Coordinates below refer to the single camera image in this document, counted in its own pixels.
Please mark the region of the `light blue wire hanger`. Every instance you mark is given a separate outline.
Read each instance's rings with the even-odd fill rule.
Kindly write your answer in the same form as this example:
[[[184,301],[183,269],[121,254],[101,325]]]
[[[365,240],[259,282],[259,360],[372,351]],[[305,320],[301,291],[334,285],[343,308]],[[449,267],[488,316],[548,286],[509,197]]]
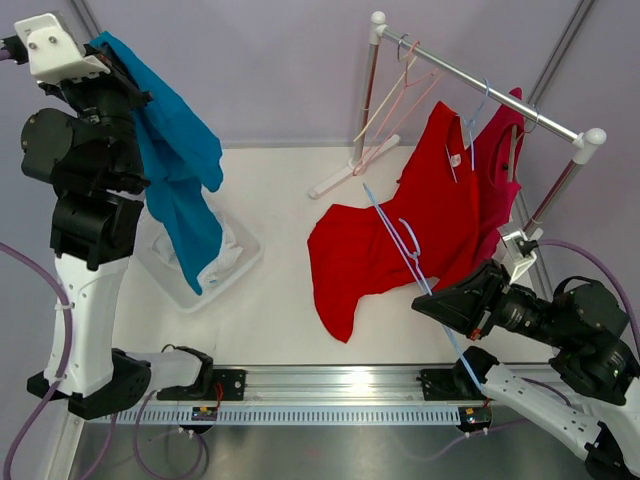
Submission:
[[[396,249],[398,250],[401,258],[403,259],[405,265],[407,266],[412,277],[414,278],[415,283],[419,286],[423,295],[426,295],[427,297],[431,297],[433,295],[432,288],[429,285],[429,282],[427,281],[427,278],[420,267],[420,256],[422,253],[421,246],[418,242],[418,239],[412,227],[405,219],[403,218],[398,219],[398,222],[404,226],[413,243],[413,247],[410,248],[407,245],[407,243],[403,240],[402,235],[400,234],[399,230],[396,228],[393,221],[383,210],[381,203],[376,199],[376,197],[374,196],[374,193],[369,188],[369,186],[366,183],[362,183],[362,186],[372,206],[374,207],[374,210],[376,211],[377,215],[382,221],[387,233],[391,237],[391,240],[394,243]],[[470,378],[478,387],[478,389],[481,391],[481,393],[484,394],[484,390],[479,381],[479,378],[476,375],[475,371],[473,370],[469,361],[464,356],[463,350],[460,344],[458,343],[458,341],[456,340],[453,331],[445,325],[442,325],[442,328],[445,334],[447,335],[452,347],[454,348],[458,359],[462,362],[463,368],[469,374]]]

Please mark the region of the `red t shirt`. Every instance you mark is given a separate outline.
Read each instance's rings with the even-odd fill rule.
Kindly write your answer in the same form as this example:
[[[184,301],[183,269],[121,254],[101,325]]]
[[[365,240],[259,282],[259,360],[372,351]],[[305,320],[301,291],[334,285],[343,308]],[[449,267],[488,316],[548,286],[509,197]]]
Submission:
[[[479,187],[460,117],[436,104],[393,197],[367,208],[334,204],[308,251],[316,311],[328,333],[349,341],[359,300],[434,278],[444,289],[472,270]]]

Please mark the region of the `blue t shirt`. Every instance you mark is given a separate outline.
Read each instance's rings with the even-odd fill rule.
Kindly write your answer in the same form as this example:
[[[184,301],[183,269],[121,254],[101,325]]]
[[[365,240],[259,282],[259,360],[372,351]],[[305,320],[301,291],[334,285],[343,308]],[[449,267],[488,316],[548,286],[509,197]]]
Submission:
[[[187,284],[203,293],[203,272],[218,257],[223,227],[202,190],[217,191],[224,179],[219,138],[183,98],[121,40],[105,31],[91,40],[108,46],[152,100],[134,110],[136,138],[152,217],[166,229]]]

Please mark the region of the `white t shirt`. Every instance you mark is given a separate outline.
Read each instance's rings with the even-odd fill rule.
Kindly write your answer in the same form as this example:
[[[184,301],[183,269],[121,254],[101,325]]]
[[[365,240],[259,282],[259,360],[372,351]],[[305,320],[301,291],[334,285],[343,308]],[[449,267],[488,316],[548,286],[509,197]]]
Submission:
[[[217,210],[209,210],[196,230],[180,227],[174,236],[181,244],[179,250],[171,233],[160,226],[149,249],[163,265],[180,271],[197,295],[216,285],[243,253],[227,218]]]

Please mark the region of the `pink wire hanger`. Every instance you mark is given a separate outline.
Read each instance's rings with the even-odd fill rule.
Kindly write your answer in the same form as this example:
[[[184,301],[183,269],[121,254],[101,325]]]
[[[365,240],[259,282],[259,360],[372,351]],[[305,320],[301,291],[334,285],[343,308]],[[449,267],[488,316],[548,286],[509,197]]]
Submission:
[[[420,41],[413,42],[408,52],[400,56],[400,62],[404,65],[400,77],[355,137],[356,140],[364,140],[371,126],[375,127],[374,141],[384,135],[379,144],[364,147],[361,153],[355,155],[353,176],[362,174],[382,153],[383,144],[399,132],[409,116],[426,100],[442,78],[443,73],[437,67],[413,77],[411,71],[418,60],[417,49],[420,45]]]

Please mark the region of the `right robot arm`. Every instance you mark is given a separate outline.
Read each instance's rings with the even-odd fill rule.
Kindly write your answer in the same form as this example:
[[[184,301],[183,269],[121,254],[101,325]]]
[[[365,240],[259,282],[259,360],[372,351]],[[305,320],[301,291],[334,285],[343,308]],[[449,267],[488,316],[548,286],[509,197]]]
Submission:
[[[551,368],[580,395],[587,413],[530,387],[486,350],[469,346],[452,369],[454,389],[507,405],[583,461],[594,479],[639,476],[639,362],[621,333],[629,323],[599,281],[556,287],[550,301],[512,282],[494,260],[460,283],[425,294],[413,310],[475,341],[500,327],[556,349]]]

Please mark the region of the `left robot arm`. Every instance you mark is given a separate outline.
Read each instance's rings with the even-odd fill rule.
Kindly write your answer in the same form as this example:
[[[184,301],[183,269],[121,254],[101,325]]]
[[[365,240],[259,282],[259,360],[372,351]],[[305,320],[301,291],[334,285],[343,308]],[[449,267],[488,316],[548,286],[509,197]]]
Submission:
[[[112,344],[143,208],[138,195],[148,184],[133,113],[151,95],[110,47],[90,53],[104,71],[43,83],[68,110],[42,109],[21,132],[23,173],[49,184],[57,197],[50,246],[62,290],[51,363],[29,378],[27,389],[45,401],[65,400],[86,420],[127,410],[152,391],[202,399],[215,378],[211,357],[189,347],[140,354]]]

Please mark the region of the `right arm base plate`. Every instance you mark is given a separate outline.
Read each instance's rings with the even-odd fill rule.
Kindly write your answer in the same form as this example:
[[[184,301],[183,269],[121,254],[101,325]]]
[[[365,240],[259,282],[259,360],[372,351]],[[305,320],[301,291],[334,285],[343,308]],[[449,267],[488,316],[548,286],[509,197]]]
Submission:
[[[421,386],[425,401],[485,401],[487,399],[465,370],[422,369],[416,381]]]

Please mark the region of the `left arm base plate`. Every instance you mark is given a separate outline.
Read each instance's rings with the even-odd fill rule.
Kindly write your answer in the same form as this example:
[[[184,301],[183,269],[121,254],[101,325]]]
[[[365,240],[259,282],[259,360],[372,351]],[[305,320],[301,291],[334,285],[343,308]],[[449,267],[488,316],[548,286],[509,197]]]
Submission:
[[[244,400],[247,372],[240,368],[213,368],[196,389],[195,400],[240,402]]]

